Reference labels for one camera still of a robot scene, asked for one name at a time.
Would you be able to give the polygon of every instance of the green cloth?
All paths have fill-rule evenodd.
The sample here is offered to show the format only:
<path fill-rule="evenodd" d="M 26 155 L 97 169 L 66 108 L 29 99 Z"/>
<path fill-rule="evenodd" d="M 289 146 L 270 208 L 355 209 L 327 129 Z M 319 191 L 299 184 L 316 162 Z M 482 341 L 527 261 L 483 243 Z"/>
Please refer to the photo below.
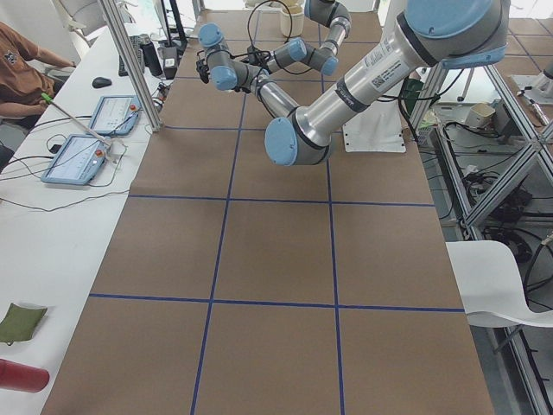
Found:
<path fill-rule="evenodd" d="M 31 340 L 36 326 L 47 309 L 24 309 L 11 304 L 8 314 L 0 322 L 0 342 L 11 345 L 13 342 Z"/>

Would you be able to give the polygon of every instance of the red can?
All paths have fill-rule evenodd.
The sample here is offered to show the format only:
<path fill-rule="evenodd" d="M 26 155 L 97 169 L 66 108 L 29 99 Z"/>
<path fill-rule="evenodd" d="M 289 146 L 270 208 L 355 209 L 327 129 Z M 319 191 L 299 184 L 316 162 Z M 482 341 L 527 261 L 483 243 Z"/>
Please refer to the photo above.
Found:
<path fill-rule="evenodd" d="M 46 369 L 0 359 L 0 388 L 36 393 L 46 387 L 50 373 Z"/>

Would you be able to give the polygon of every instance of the chair seat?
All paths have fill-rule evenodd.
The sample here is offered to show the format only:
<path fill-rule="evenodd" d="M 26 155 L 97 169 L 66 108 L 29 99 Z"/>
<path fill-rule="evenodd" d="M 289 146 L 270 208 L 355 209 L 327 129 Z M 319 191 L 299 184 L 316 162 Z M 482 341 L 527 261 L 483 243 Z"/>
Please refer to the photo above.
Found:
<path fill-rule="evenodd" d="M 553 311 L 528 308 L 517 262 L 507 246 L 494 240 L 446 246 L 469 324 L 553 327 Z"/>

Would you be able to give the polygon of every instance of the computer mouse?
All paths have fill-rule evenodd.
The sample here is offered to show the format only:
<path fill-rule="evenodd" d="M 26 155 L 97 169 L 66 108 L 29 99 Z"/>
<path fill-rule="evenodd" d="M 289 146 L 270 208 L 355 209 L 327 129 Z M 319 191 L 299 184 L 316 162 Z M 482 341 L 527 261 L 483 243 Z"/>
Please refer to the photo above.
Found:
<path fill-rule="evenodd" d="M 98 78 L 94 78 L 94 80 L 92 81 L 93 88 L 103 88 L 109 85 L 111 85 L 111 80 L 107 78 L 102 78 L 101 76 L 99 76 Z"/>

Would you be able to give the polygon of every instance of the office chair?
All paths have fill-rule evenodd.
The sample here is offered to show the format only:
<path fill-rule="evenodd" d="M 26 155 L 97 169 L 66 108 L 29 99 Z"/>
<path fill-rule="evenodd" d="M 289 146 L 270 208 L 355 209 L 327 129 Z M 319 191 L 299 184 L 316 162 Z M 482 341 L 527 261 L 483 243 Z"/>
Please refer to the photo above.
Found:
<path fill-rule="evenodd" d="M 516 328 L 494 350 L 497 353 L 523 326 L 553 327 L 553 310 L 528 308 L 522 278 L 511 250 L 495 240 L 446 243 L 468 323 Z"/>
<path fill-rule="evenodd" d="M 70 32 L 76 33 L 90 47 L 98 37 L 95 32 L 105 26 L 97 0 L 54 0 L 57 9 L 63 12 L 65 24 Z M 124 22 L 134 22 L 132 15 L 127 10 L 127 4 L 135 4 L 125 1 L 117 2 Z"/>

